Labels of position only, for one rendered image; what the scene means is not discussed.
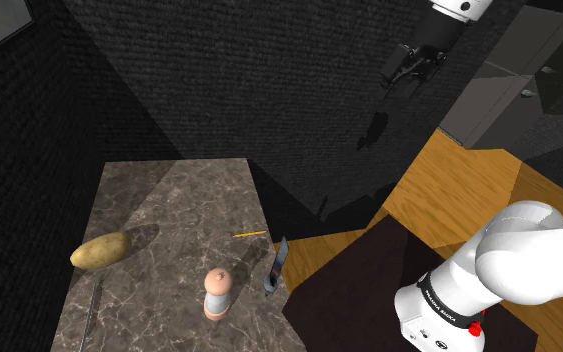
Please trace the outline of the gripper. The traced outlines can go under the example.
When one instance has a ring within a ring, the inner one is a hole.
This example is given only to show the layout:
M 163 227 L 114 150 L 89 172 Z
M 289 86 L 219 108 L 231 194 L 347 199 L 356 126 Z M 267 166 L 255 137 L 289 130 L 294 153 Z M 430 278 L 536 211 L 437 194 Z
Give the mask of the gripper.
M 381 68 L 381 85 L 390 87 L 410 73 L 407 97 L 428 82 L 447 58 L 447 52 L 466 28 L 466 24 L 435 9 L 429 9 L 415 30 L 413 47 L 399 44 Z M 416 57 L 418 49 L 435 56 Z

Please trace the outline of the grey cabinet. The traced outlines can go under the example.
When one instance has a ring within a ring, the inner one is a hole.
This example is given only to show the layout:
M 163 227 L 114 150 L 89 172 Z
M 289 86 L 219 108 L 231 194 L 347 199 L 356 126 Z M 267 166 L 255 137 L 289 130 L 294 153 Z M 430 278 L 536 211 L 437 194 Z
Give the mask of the grey cabinet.
M 506 149 L 563 95 L 563 13 L 521 9 L 439 125 L 467 149 Z

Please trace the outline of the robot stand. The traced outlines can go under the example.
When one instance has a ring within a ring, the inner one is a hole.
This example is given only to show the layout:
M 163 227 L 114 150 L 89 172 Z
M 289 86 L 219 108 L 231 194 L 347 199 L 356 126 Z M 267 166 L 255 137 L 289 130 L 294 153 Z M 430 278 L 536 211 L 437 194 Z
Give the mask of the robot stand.
M 387 216 L 294 289 L 282 313 L 307 352 L 419 352 L 394 296 L 443 262 Z

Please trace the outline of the dark kitchen knife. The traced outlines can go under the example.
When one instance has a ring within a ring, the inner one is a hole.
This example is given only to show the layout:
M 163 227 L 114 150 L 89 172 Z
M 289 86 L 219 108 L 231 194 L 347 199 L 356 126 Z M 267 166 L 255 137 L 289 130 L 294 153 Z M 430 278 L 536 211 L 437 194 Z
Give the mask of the dark kitchen knife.
M 264 277 L 263 287 L 265 296 L 274 293 L 278 287 L 278 279 L 282 274 L 282 268 L 289 253 L 289 245 L 285 237 L 280 242 L 270 272 Z

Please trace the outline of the pink and grey pepper grinder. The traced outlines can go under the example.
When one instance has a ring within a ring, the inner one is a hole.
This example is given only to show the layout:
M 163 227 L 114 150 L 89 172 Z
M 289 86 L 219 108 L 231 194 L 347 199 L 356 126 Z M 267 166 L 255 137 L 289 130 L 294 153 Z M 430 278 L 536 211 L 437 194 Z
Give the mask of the pink and grey pepper grinder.
M 222 319 L 228 312 L 231 303 L 233 279 L 231 273 L 224 268 L 214 268 L 205 277 L 206 290 L 204 314 L 213 321 Z

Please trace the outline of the yellow-brown potato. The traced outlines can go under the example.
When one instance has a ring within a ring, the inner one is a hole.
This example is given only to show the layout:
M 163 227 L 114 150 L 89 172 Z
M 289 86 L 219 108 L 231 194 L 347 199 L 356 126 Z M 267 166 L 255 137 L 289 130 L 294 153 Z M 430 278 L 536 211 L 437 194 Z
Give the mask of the yellow-brown potato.
M 124 259 L 131 247 L 131 237 L 124 232 L 104 234 L 80 245 L 70 262 L 84 270 L 102 269 Z

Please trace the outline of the slim grey knife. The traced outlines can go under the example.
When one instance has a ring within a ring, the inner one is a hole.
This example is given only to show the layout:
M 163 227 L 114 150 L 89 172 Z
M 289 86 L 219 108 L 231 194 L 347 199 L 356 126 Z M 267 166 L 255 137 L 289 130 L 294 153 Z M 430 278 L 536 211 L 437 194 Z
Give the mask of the slim grey knife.
M 100 279 L 93 286 L 90 305 L 89 305 L 89 309 L 87 311 L 86 320 L 85 320 L 84 329 L 83 329 L 83 333 L 82 333 L 82 336 L 81 336 L 78 352 L 84 352 L 86 338 L 87 338 L 89 331 L 90 331 L 90 325 L 91 325 L 91 320 L 92 320 L 92 316 L 93 316 L 93 311 L 94 311 L 94 308 L 95 308 L 95 302 L 97 301 L 97 292 L 100 291 L 102 284 L 103 284 L 103 279 Z

